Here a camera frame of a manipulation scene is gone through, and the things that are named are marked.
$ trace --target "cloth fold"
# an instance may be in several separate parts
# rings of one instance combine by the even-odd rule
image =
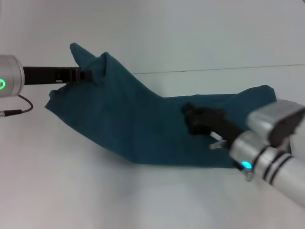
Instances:
[[[46,108],[85,137],[134,163],[234,167],[228,151],[209,149],[211,138],[188,133],[181,107],[192,102],[223,108],[229,121],[246,130],[248,114],[276,100],[267,85],[239,94],[163,98],[107,52],[95,57],[75,43],[70,49],[76,63],[92,71],[93,81],[51,91]]]

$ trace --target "white wall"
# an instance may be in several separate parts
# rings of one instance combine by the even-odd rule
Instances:
[[[301,0],[2,0],[0,53],[75,65],[69,44],[109,51],[133,73],[303,64]],[[268,84],[305,104],[305,66],[136,74],[163,96]],[[305,212],[234,169],[128,164],[44,105],[58,85],[25,86],[30,113],[0,118],[1,229],[302,229]],[[2,109],[25,109],[19,98]],[[295,154],[305,159],[305,128]]]

